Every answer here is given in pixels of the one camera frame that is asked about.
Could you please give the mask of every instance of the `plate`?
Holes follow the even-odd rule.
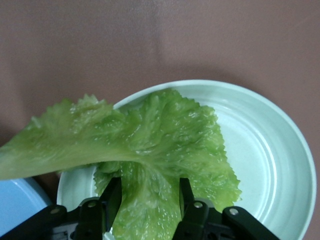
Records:
[[[245,208],[281,240],[301,240],[316,202],[316,171],[296,124],[274,103],[241,86],[213,80],[181,80],[139,91],[114,105],[135,108],[151,92],[173,88],[215,109],[228,161],[241,181]],[[64,172],[57,201],[69,210],[96,196],[93,173]]]
[[[33,178],[0,181],[0,236],[51,204]]]

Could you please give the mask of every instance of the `green lettuce leaf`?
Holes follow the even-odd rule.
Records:
[[[117,240],[171,239],[181,220],[179,179],[221,211],[239,199],[213,108],[177,91],[151,93],[127,110],[94,96],[63,100],[0,148],[0,178],[22,178],[96,165],[96,191],[122,178]]]

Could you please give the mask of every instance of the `white plate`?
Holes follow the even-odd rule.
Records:
[[[182,80],[139,91],[114,107],[132,108],[166,88],[215,109],[228,161],[240,179],[249,211],[281,240],[303,238],[316,201],[316,171],[309,146],[295,123],[275,104],[246,88],[212,80]],[[69,210],[95,196],[94,168],[65,172],[57,201]]]

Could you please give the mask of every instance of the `table surface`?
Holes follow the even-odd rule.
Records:
[[[0,145],[63,98],[110,103],[185,79],[253,90],[297,124],[320,171],[320,1],[2,1]],[[55,174],[36,179],[55,198]],[[320,235],[320,203],[305,235]]]

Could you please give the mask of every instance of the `light blue plate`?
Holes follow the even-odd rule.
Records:
[[[0,181],[0,236],[51,204],[33,178]]]

